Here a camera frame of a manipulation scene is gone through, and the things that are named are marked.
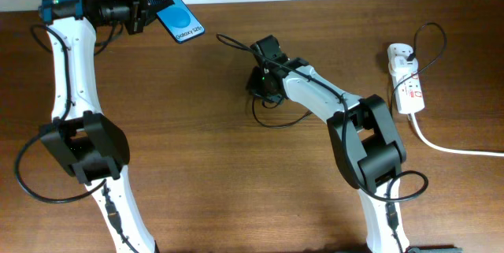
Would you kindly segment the blue screen Galaxy smartphone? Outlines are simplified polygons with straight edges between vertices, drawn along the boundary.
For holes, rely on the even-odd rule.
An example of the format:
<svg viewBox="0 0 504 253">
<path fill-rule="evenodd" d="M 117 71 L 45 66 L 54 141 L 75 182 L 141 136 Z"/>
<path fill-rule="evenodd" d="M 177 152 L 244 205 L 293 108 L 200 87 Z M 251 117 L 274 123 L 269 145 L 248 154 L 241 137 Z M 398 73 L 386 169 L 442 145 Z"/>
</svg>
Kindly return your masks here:
<svg viewBox="0 0 504 253">
<path fill-rule="evenodd" d="M 183 0 L 173 0 L 174 4 L 157 13 L 172 38 L 178 43 L 185 43 L 205 33 L 205 29 Z"/>
</svg>

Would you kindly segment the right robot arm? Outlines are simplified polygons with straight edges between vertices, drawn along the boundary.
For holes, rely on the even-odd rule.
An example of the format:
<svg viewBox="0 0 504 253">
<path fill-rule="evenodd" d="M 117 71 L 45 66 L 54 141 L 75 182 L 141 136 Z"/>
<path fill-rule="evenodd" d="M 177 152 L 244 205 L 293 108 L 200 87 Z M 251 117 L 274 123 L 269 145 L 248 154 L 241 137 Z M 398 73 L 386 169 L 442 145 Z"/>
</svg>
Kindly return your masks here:
<svg viewBox="0 0 504 253">
<path fill-rule="evenodd" d="M 378 95 L 348 94 L 324 79 L 308 61 L 289 58 L 272 35 L 246 48 L 258 65 L 252 91 L 268 103 L 288 99 L 304 106 L 328 127 L 336 166 L 358 191 L 372 252 L 405 252 L 398 193 L 406 149 Z"/>
</svg>

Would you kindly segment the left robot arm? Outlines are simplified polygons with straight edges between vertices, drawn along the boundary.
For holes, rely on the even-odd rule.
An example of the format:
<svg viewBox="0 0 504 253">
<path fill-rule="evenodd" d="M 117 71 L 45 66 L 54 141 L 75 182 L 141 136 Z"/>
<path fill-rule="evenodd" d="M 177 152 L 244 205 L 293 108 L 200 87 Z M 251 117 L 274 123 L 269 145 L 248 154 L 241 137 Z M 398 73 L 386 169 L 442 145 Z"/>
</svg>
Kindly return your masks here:
<svg viewBox="0 0 504 253">
<path fill-rule="evenodd" d="M 172 0 L 42 0 L 39 15 L 54 57 L 55 100 L 44 147 L 61 168 L 86 187 L 118 252 L 156 252 L 128 177 L 130 150 L 124 132 L 102 112 L 94 59 L 96 29 L 120 24 L 130 35 L 154 21 Z"/>
</svg>

